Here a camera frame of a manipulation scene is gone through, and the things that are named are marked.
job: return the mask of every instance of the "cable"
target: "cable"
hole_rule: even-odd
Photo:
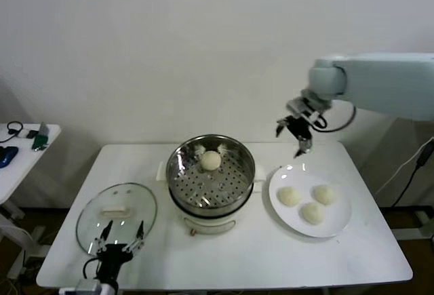
[[[420,148],[414,153],[413,156],[411,156],[405,163],[401,164],[401,166],[398,167],[398,169],[395,171],[395,173],[375,192],[374,195],[379,194],[385,187],[390,183],[390,181],[393,180],[393,178],[399,173],[401,168],[403,168],[405,165],[407,165],[409,162],[411,162],[418,154],[419,152],[425,147],[430,141],[432,141],[434,137],[431,137],[426,143],[424,143]]]
[[[410,179],[408,180],[408,183],[406,185],[406,187],[404,188],[404,190],[401,192],[401,194],[399,195],[398,199],[396,199],[396,201],[393,203],[392,208],[395,207],[397,205],[397,203],[399,202],[399,200],[401,200],[402,196],[404,195],[404,193],[407,191],[408,187],[410,186],[410,184],[413,181],[413,177],[416,174],[416,172],[419,170],[420,166],[416,165],[416,167],[413,170],[412,175],[410,176]]]
[[[33,242],[32,235],[30,235],[30,233],[28,231],[26,231],[25,229],[22,229],[21,227],[11,226],[11,225],[0,225],[0,230],[1,229],[16,229],[16,230],[18,230],[18,231],[23,232],[24,234],[26,234],[28,236],[28,238]]]
[[[4,283],[5,281],[7,281],[8,284],[10,285],[10,289],[9,289],[8,294],[10,294],[10,292],[11,292],[12,290],[14,290],[14,291],[15,291],[15,294],[18,295],[19,293],[18,293],[18,290],[16,289],[14,283],[12,283],[8,278],[5,278],[4,280],[2,280],[2,281],[0,282],[0,285],[1,285],[2,283]]]
[[[12,136],[10,136],[9,138],[7,138],[7,139],[5,139],[5,140],[0,140],[0,144],[3,144],[3,143],[5,143],[5,142],[8,142],[9,140],[15,138],[15,137],[16,137],[18,134],[20,134],[20,132],[24,129],[24,125],[23,125],[21,122],[19,122],[19,121],[10,121],[10,122],[6,125],[8,131],[11,130],[11,127],[10,127],[11,124],[18,124],[18,125],[20,126],[20,129],[18,129],[18,130],[17,130],[17,129],[14,129],[16,132],[15,132],[14,134],[12,134]]]
[[[314,130],[314,131],[316,131],[316,132],[322,132],[322,133],[337,132],[337,131],[340,131],[340,130],[345,129],[345,128],[348,127],[350,124],[352,124],[352,122],[354,121],[354,118],[355,118],[356,114],[357,114],[357,108],[353,105],[353,112],[351,113],[351,116],[350,116],[349,120],[348,120],[345,124],[343,124],[342,126],[337,127],[337,128],[335,128],[335,129],[330,129],[330,130],[322,130],[322,129],[318,129],[318,128],[317,128],[315,125],[313,125],[313,124],[311,124],[311,127],[312,127],[312,130]],[[321,118],[324,120],[324,122],[325,122],[325,126],[327,126],[327,121],[326,121],[326,119],[324,119],[322,116],[321,116]]]
[[[92,261],[98,260],[98,258],[91,258],[88,261],[86,261],[86,263],[83,266],[83,277],[84,279],[87,279],[87,275],[86,275],[86,267],[89,263],[91,263]]]

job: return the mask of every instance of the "black cable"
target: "black cable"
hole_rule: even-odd
[[[91,258],[91,259],[89,259],[88,261],[86,261],[86,263],[84,264],[84,266],[83,266],[83,277],[84,277],[84,279],[87,279],[87,275],[86,275],[86,267],[87,267],[87,265],[89,264],[89,263],[91,263],[92,261],[95,261],[95,260],[97,260],[98,258]]]
[[[348,120],[344,125],[342,125],[342,126],[340,126],[340,127],[337,127],[337,128],[335,128],[335,129],[330,129],[330,130],[321,130],[321,129],[318,129],[318,128],[317,128],[316,126],[314,126],[313,124],[311,124],[311,127],[312,127],[312,129],[315,130],[316,132],[323,132],[323,133],[337,132],[337,131],[340,131],[340,130],[345,129],[345,128],[348,127],[350,124],[352,124],[352,122],[354,121],[354,118],[355,118],[356,114],[357,114],[357,108],[353,105],[353,112],[351,113],[351,116],[350,116],[349,120]]]
[[[9,130],[12,130],[12,128],[10,127],[11,124],[18,124],[18,125],[20,126],[20,129],[18,129],[18,130],[17,130],[17,129],[14,129],[14,130],[15,130],[14,134],[12,134],[12,136],[10,136],[9,138],[7,138],[7,139],[5,139],[5,140],[0,140],[0,144],[3,144],[3,143],[5,143],[5,142],[8,142],[9,140],[15,138],[15,137],[16,137],[18,134],[20,134],[20,132],[24,129],[24,126],[23,126],[23,124],[22,124],[21,122],[19,122],[19,121],[10,121],[10,122],[6,125],[8,131],[9,131]]]
[[[416,165],[416,167],[414,168],[414,171],[412,173],[412,175],[410,176],[410,179],[408,180],[408,183],[406,185],[406,187],[404,188],[404,190],[401,192],[401,194],[399,195],[398,199],[396,199],[395,203],[392,205],[392,207],[395,207],[397,205],[397,203],[399,202],[399,200],[401,200],[402,196],[404,195],[404,193],[407,191],[408,187],[410,186],[410,184],[413,181],[413,177],[416,174],[416,172],[419,170],[419,168],[421,168],[420,165]]]

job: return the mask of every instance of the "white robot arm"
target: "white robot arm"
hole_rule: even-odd
[[[322,114],[332,100],[353,103],[354,111],[342,127],[327,130]],[[434,121],[434,54],[361,54],[328,56],[315,61],[309,85],[289,101],[292,115],[278,121],[277,136],[284,127],[298,139],[296,156],[309,152],[312,135],[335,132],[352,122],[356,107],[390,113],[415,121]]]

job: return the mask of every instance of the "white table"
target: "white table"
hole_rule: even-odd
[[[50,130],[48,134],[48,143],[51,144],[58,137],[60,133],[60,127],[55,124],[48,124],[48,129]],[[39,130],[39,124],[24,124],[24,128],[29,130]],[[7,125],[0,124],[0,140],[8,139],[10,135],[7,133]],[[26,139],[26,138],[12,138],[10,141],[0,144],[2,147],[7,146],[16,146],[18,147],[17,155],[12,159],[11,163],[5,168],[0,168],[0,205],[4,207],[10,214],[12,218],[24,218],[24,212],[20,210],[12,201],[9,200],[9,197],[14,193],[16,188],[20,185],[22,180],[26,177],[26,175],[30,172],[33,166],[38,162],[38,160],[42,157],[45,151],[33,151],[32,144],[34,139]],[[38,244],[37,240],[43,233],[43,227],[36,227],[32,233],[33,240],[27,237],[23,232],[13,229],[10,227],[14,227],[13,222],[8,220],[6,217],[0,214],[0,233],[1,236],[5,235],[10,238],[12,241],[17,243],[21,248],[26,250],[29,256],[33,254],[40,256],[43,252],[46,252],[47,249],[42,250]],[[8,273],[9,278],[15,278],[18,275],[20,267],[22,265],[22,256],[21,253],[11,270]]]
[[[159,206],[155,226],[133,261],[123,265],[123,290],[279,289],[390,283],[412,278],[412,270],[343,145],[315,144],[292,159],[293,144],[246,144],[266,172],[280,165],[321,165],[348,186],[353,215],[338,236],[314,239],[282,223],[267,198],[254,193],[242,221],[228,233],[191,237],[167,186],[155,179],[160,161],[175,144],[105,146],[66,217],[37,276],[43,287],[73,287],[89,258],[75,239],[81,210],[97,193],[121,182],[150,187]],[[262,183],[267,190],[267,182]],[[89,264],[88,274],[95,266]]]

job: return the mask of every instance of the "power cord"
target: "power cord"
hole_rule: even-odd
[[[83,266],[83,278],[84,279],[87,279],[87,274],[86,274],[86,267],[87,267],[87,265],[89,264],[89,263],[91,263],[92,261],[97,261],[98,260],[98,258],[91,258],[91,259],[89,259],[88,261],[86,261],[86,263],[84,264],[84,266]]]
[[[413,173],[410,176],[410,179],[408,180],[406,187],[401,192],[398,199],[396,199],[396,201],[393,203],[392,207],[395,207],[398,204],[399,200],[401,200],[402,196],[404,195],[404,193],[406,193],[408,187],[412,183],[414,175],[422,166],[424,166],[427,163],[429,157],[433,154],[433,152],[434,152],[434,141],[429,141],[424,146],[422,153],[419,155],[419,158],[416,161],[416,167],[414,168]]]
[[[330,133],[330,132],[337,132],[340,130],[345,129],[346,127],[348,127],[350,124],[352,124],[352,122],[354,121],[354,118],[357,114],[357,108],[353,105],[353,112],[351,113],[350,118],[348,119],[348,121],[343,124],[340,127],[337,127],[335,129],[329,129],[329,130],[323,130],[324,127],[328,126],[327,120],[324,119],[324,117],[322,115],[320,115],[318,118],[320,118],[323,121],[323,124],[320,124],[318,122],[315,122],[314,125],[311,125],[312,130],[315,130],[316,132],[321,132],[321,133]]]
[[[411,162],[419,153],[420,151],[426,146],[428,145],[428,143],[430,143],[432,140],[434,139],[434,137],[431,137],[426,143],[424,143],[422,146],[420,146],[420,148],[403,164],[401,164],[398,169],[395,171],[395,173],[393,173],[393,175],[375,192],[375,195],[379,194],[393,179],[394,177],[396,177],[396,175],[398,175],[399,171],[401,171],[401,169],[407,165],[409,162]]]

